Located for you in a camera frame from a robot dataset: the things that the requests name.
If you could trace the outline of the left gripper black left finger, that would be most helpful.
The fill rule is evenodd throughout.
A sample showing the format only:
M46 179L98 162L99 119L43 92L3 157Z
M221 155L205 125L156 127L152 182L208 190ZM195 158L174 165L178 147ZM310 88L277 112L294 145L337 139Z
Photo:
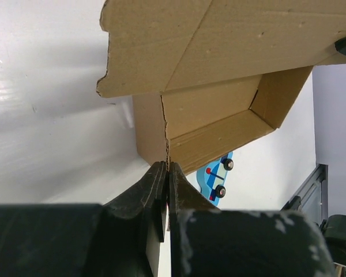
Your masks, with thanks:
M1 204L0 276L156 276L167 167L106 204Z

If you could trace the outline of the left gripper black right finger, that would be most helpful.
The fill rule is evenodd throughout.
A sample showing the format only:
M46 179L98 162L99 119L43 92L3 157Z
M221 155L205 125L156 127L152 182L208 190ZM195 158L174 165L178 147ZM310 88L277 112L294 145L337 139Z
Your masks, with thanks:
M333 276L318 226L298 211L214 207L169 170L172 276Z

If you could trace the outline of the blue toy car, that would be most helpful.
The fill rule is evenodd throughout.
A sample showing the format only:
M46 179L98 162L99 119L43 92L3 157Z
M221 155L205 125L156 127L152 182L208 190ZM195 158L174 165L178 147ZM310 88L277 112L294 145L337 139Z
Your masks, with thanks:
M233 152L208 163L196 171L200 193L214 206L225 196L225 181L228 172L234 168Z

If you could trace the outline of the brown cardboard box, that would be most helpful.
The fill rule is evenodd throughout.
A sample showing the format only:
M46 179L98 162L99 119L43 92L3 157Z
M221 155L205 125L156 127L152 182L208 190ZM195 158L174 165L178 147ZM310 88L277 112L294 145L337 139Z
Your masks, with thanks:
M313 68L346 63L346 1L106 1L104 98L137 152L191 173L278 129Z

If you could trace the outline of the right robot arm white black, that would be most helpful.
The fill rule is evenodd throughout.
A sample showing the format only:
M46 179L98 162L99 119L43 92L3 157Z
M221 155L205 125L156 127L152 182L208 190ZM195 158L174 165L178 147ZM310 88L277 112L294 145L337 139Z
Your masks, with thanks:
M346 56L346 37L334 43L338 53ZM346 215L333 215L317 225L321 231L333 261L346 266Z

